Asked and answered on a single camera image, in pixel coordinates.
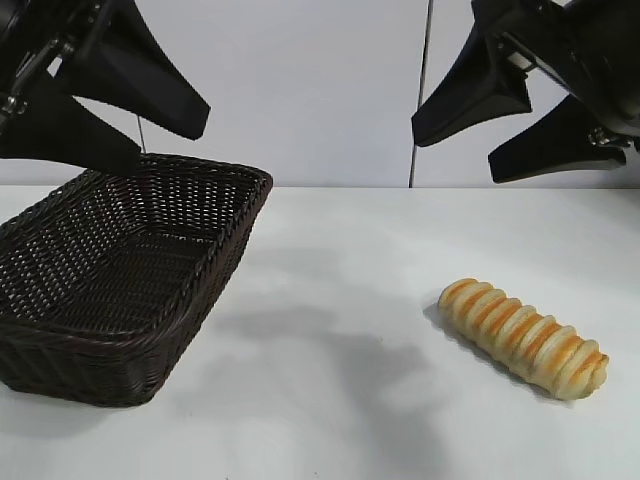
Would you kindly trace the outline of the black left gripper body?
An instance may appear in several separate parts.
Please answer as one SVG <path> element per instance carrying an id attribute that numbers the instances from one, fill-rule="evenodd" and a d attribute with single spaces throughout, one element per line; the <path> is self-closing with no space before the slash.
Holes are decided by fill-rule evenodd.
<path id="1" fill-rule="evenodd" d="M 103 1 L 1 3 L 1 123 L 26 108 L 28 91 L 53 60 L 71 55 L 97 21 Z"/>

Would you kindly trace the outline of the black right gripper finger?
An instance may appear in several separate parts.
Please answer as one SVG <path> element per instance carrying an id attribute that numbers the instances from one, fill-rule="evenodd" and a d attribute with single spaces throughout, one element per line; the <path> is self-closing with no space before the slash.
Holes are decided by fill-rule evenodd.
<path id="1" fill-rule="evenodd" d="M 489 154 L 492 180 L 507 183 L 550 173 L 624 166 L 622 147 L 592 143 L 591 134 L 599 127 L 581 102 L 567 96 L 531 127 Z"/>
<path id="2" fill-rule="evenodd" d="M 527 74 L 510 49 L 473 27 L 447 75 L 411 118 L 414 144 L 428 147 L 489 120 L 530 113 Z"/>

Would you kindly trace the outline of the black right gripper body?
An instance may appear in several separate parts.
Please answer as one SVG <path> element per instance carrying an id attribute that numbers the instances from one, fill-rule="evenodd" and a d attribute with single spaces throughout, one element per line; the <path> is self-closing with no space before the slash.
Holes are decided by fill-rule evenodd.
<path id="1" fill-rule="evenodd" d="M 474 1 L 475 26 L 578 100 L 606 135 L 639 142 L 637 1 Z"/>

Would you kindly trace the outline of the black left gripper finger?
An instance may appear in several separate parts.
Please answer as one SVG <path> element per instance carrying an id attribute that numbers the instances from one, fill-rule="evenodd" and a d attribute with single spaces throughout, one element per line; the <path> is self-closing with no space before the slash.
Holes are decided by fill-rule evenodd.
<path id="1" fill-rule="evenodd" d="M 166 56 L 134 1 L 83 1 L 76 43 L 55 75 L 64 92 L 143 117 L 181 137 L 204 133 L 209 104 Z"/>
<path id="2" fill-rule="evenodd" d="M 132 174 L 141 147 L 60 91 L 46 74 L 26 94 L 1 95 L 1 157 Z"/>

